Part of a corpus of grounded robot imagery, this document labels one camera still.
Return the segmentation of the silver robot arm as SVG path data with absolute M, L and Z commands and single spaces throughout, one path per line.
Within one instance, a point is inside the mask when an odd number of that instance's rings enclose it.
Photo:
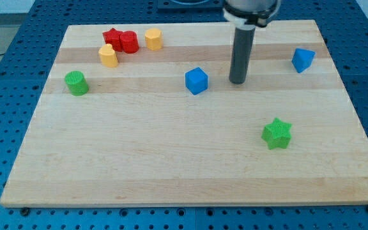
M 277 16 L 281 0 L 225 0 L 224 18 L 237 29 L 266 27 Z

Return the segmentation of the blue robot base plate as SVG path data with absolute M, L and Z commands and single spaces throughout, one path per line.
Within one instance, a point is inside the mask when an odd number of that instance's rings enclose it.
M 224 0 L 156 0 L 159 12 L 174 10 L 221 10 Z

